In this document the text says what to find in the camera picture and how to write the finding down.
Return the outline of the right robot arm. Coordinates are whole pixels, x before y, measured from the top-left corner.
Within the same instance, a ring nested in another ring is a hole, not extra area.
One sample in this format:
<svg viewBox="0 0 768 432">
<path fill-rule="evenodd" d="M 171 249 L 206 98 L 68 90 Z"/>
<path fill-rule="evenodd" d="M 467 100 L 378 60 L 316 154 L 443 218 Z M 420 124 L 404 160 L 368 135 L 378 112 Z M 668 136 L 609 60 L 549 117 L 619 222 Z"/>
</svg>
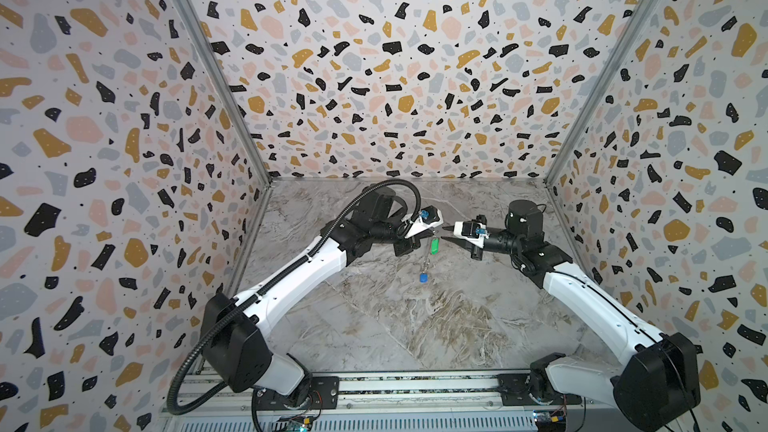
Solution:
<svg viewBox="0 0 768 432">
<path fill-rule="evenodd" d="M 501 228 L 484 216 L 445 226 L 445 240 L 469 251 L 509 257 L 512 267 L 575 313 L 608 347 L 615 367 L 551 353 L 529 366 L 528 393 L 547 405 L 568 395 L 618 409 L 641 431 L 657 431 L 701 402 L 697 348 L 683 334 L 666 334 L 629 311 L 590 278 L 573 258 L 548 242 L 543 211 L 512 201 Z"/>
</svg>

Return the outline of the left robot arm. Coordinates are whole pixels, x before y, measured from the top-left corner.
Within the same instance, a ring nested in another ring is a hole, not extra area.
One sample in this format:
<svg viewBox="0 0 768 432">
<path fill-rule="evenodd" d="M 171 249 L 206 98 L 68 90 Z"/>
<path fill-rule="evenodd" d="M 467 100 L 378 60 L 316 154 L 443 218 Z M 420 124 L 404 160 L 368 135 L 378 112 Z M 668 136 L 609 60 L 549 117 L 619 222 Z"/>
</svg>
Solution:
<svg viewBox="0 0 768 432">
<path fill-rule="evenodd" d="M 298 256 L 268 278 L 232 297 L 215 294 L 206 304 L 201 336 L 204 360 L 216 371 L 218 390 L 262 388 L 298 406 L 309 394 L 310 373 L 297 359 L 272 351 L 267 338 L 283 316 L 318 285 L 363 257 L 390 245 L 401 257 L 417 250 L 443 224 L 402 179 L 366 187 Z"/>
</svg>

